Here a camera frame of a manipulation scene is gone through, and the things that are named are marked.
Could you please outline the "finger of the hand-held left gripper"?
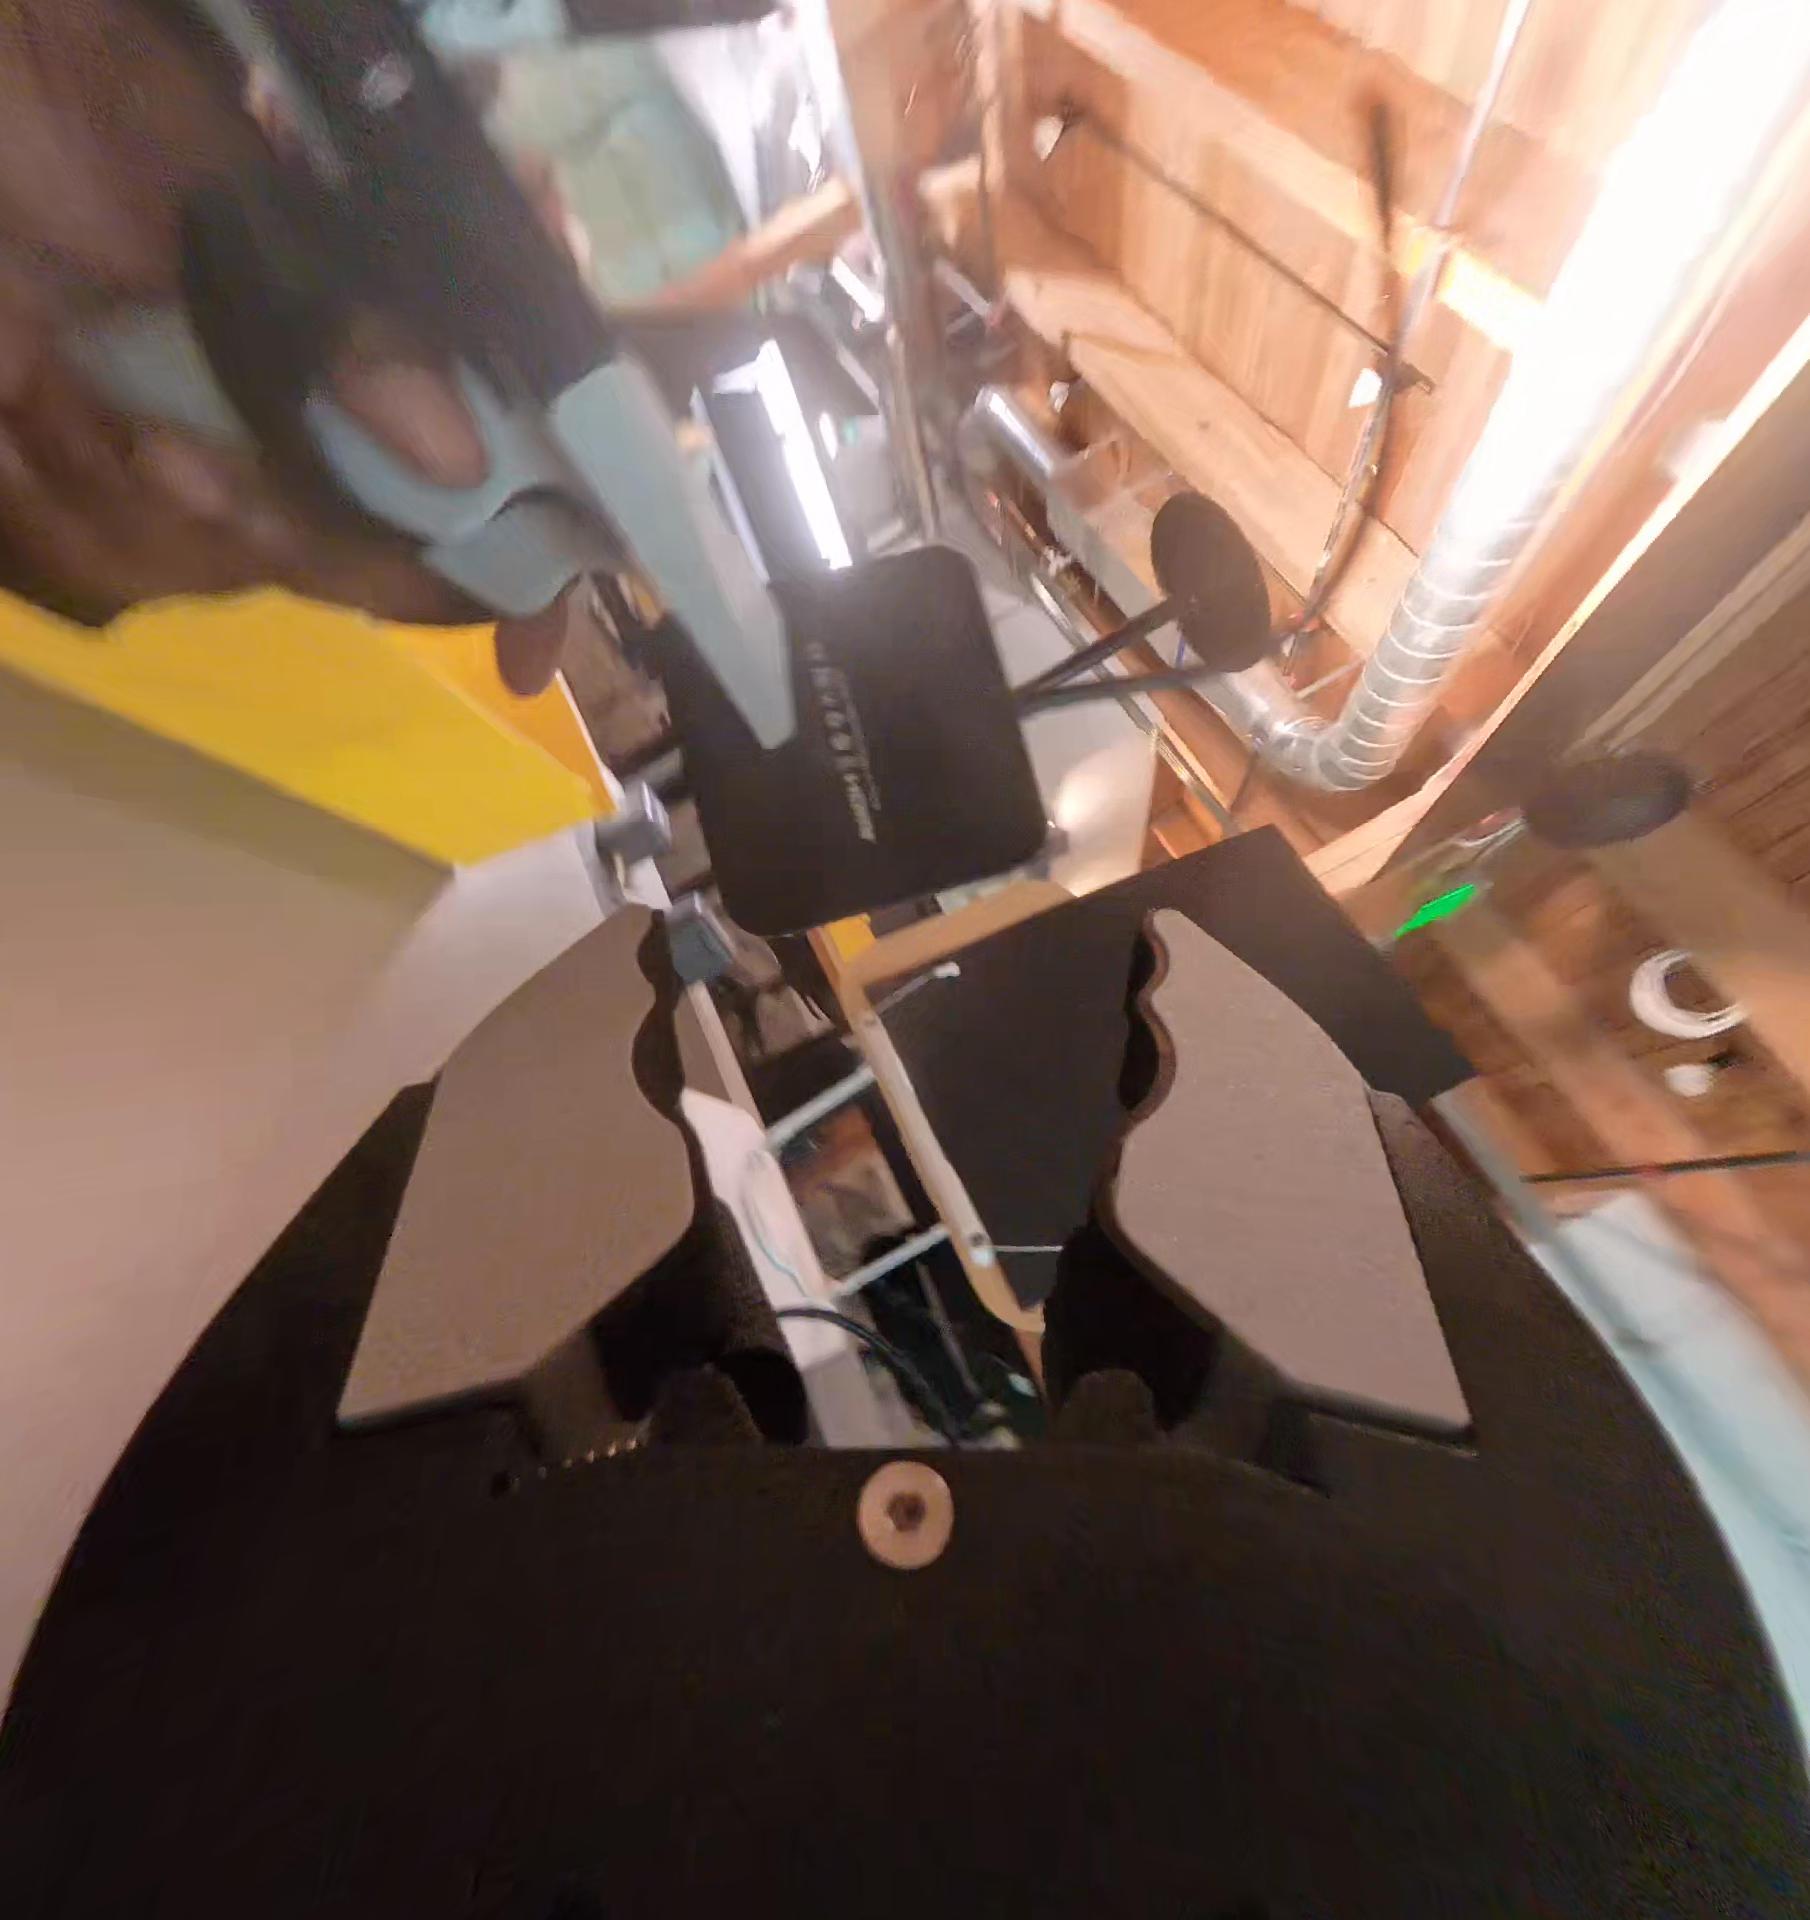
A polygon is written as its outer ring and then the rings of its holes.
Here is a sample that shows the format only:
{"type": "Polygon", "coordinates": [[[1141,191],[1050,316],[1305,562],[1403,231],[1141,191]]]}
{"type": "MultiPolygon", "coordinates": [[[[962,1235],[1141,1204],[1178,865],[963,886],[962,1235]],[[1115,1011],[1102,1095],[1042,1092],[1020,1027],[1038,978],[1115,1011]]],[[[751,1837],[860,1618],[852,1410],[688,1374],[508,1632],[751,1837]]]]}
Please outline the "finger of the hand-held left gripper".
{"type": "Polygon", "coordinates": [[[550,407],[550,434],[763,749],[796,731],[789,624],[653,377],[613,357],[550,407]]]}

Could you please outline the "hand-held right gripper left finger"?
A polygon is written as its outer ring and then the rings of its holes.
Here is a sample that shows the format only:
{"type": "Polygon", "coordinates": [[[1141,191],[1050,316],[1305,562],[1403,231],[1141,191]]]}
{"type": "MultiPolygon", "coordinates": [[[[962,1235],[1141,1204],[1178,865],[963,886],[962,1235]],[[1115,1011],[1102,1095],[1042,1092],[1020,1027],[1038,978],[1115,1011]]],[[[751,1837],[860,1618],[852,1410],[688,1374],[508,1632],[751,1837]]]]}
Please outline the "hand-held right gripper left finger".
{"type": "Polygon", "coordinates": [[[479,1022],[437,1073],[338,1406],[342,1429],[505,1410],[634,1429],[642,1286],[699,1221],[679,981],[624,906],[479,1022]]]}

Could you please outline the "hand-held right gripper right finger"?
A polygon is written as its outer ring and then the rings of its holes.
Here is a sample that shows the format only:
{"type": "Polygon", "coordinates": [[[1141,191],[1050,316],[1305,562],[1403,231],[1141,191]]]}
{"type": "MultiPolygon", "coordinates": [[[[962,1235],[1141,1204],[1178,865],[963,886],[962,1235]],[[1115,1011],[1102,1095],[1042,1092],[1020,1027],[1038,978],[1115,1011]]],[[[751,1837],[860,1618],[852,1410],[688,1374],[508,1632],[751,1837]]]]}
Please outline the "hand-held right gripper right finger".
{"type": "Polygon", "coordinates": [[[1158,1065],[1117,1138],[1106,1232],[1291,1403],[1468,1435],[1370,1085],[1182,912],[1150,912],[1143,945],[1158,1065]]]}

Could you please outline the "wide black HDMI switch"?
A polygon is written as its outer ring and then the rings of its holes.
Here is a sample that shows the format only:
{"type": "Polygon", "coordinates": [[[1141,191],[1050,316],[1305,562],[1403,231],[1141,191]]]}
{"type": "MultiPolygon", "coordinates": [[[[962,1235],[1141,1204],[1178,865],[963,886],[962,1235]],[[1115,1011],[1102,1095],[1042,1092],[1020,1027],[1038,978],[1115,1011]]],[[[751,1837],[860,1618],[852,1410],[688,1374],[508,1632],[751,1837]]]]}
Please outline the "wide black HDMI switch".
{"type": "Polygon", "coordinates": [[[760,746],[688,640],[655,645],[714,879],[796,937],[1032,863],[1050,832],[974,562],[923,545],[771,583],[796,731],[760,746]]]}

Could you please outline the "yellow plastic bin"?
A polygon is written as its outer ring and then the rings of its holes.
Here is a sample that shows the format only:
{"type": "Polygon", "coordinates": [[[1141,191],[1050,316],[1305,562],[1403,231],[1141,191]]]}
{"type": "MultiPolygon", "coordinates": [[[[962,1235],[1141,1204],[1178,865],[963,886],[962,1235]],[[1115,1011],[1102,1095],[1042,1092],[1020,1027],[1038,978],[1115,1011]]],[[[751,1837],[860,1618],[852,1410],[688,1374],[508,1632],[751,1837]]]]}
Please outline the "yellow plastic bin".
{"type": "Polygon", "coordinates": [[[0,667],[442,867],[619,807],[573,696],[513,695],[490,627],[259,589],[89,630],[0,587],[0,667]]]}

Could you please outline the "person's left hand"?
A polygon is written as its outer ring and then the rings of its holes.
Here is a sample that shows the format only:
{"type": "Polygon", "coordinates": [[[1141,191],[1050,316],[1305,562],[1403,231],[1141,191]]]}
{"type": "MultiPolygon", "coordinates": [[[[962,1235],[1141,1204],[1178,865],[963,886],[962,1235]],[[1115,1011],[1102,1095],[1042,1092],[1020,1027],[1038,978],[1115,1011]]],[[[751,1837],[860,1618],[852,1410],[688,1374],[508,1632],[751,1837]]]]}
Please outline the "person's left hand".
{"type": "Polygon", "coordinates": [[[284,96],[194,22],[0,5],[0,583],[91,620],[284,587],[403,624],[485,621],[266,466],[112,411],[66,355],[103,306],[178,301],[182,207],[264,154],[301,157],[284,96]]]}

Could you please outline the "LED light panel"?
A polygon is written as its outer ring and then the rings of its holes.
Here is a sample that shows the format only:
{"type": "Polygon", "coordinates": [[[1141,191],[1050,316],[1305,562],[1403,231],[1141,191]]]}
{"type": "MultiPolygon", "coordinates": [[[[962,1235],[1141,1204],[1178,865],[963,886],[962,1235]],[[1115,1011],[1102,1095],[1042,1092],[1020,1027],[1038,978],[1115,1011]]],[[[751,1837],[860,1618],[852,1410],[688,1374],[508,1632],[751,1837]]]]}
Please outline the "LED light panel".
{"type": "Polygon", "coordinates": [[[822,417],[801,397],[771,329],[748,329],[718,348],[692,403],[718,497],[763,580],[842,571],[866,558],[866,540],[835,487],[822,417]]]}

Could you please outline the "black ceiling disc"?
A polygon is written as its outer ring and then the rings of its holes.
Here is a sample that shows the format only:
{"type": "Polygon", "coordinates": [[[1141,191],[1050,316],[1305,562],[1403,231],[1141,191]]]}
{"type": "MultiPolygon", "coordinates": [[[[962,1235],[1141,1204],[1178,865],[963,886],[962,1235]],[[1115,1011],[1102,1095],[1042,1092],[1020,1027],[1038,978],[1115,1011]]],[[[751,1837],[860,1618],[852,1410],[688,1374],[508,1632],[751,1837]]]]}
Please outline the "black ceiling disc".
{"type": "Polygon", "coordinates": [[[1693,779],[1660,751],[1624,746],[1566,758],[1517,805],[1529,832],[1573,853],[1642,841],[1684,815],[1693,779]]]}

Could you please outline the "black disc on pole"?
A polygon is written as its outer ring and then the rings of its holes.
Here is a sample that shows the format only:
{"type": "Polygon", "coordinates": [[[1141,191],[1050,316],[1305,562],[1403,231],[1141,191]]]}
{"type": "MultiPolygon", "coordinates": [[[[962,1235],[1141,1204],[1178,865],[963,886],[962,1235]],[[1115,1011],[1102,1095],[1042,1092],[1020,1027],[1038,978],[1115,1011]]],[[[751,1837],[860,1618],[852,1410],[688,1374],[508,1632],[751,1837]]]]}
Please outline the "black disc on pole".
{"type": "Polygon", "coordinates": [[[1013,690],[1017,715],[1196,690],[1277,652],[1263,569],[1253,545],[1216,501],[1192,489],[1168,497],[1154,518],[1148,553],[1158,600],[1013,690]],[[1117,678],[1092,673],[1162,627],[1178,627],[1191,661],[1117,678]]]}

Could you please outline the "silver flexible duct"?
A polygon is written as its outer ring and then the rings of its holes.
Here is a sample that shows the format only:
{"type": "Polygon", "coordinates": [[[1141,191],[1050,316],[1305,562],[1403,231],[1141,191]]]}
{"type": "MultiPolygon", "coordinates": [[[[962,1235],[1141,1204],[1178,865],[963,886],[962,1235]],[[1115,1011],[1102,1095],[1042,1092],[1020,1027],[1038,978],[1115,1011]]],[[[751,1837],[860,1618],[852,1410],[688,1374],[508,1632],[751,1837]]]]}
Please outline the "silver flexible duct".
{"type": "Polygon", "coordinates": [[[1575,450],[1541,440],[1507,450],[1485,444],[1340,711],[1266,728],[1255,743],[1258,768],[1331,795],[1359,793],[1390,774],[1483,640],[1576,462],[1575,450]]]}

